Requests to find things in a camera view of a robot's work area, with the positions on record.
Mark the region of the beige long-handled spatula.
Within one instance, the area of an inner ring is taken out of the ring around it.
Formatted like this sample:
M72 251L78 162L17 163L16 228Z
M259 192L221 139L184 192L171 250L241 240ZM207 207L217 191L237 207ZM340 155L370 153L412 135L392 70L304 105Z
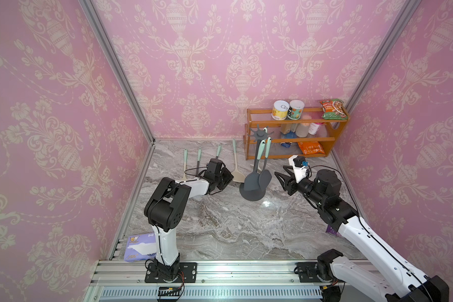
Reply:
M237 144L235 139L232 140L232 145L233 145L233 151L234 151L234 162L235 162L235 169L232 172L233 181L238 182L238 183L244 183L246 176L239 171L239 165L238 165L238 157L237 157Z

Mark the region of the mint grey slotted turner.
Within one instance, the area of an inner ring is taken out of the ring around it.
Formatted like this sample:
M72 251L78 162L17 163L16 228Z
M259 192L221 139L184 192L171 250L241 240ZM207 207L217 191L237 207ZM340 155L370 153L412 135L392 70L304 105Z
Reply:
M202 148L199 147L196 161L195 176L199 177L200 174L200 162L201 162Z

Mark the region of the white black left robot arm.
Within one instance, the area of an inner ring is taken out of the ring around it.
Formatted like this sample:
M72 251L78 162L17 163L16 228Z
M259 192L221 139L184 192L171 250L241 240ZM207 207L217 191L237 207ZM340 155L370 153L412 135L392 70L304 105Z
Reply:
M222 192L233 180L232 173L223 161L211 159L200 175L187 181L175 181L164 177L150 197L144 215L152 226L156 239L156 256L145 265L146 283L170 283L190 276L193 283L196 264L180 262L177 249L176 227L179 225L190 198Z

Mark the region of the mint beige scraper spatula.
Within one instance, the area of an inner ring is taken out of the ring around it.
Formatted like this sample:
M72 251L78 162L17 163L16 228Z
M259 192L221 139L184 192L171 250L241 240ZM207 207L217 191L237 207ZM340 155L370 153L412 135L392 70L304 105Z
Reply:
M185 148L185 150L184 150L183 177L182 177L181 181L187 181L186 170L187 170L187 149Z

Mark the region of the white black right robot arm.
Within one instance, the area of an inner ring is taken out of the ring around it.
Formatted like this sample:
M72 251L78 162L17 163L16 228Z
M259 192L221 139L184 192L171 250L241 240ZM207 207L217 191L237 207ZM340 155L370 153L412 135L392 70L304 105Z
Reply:
M439 276L430 277L389 246L340 196L341 180L335 171L321 169L309 180L306 167L285 166L275 172L290 196L301 194L321 219L353 244L377 269L370 273L331 249L318 256L318 270L326 281L341 280L374 301L449 301L449 286Z

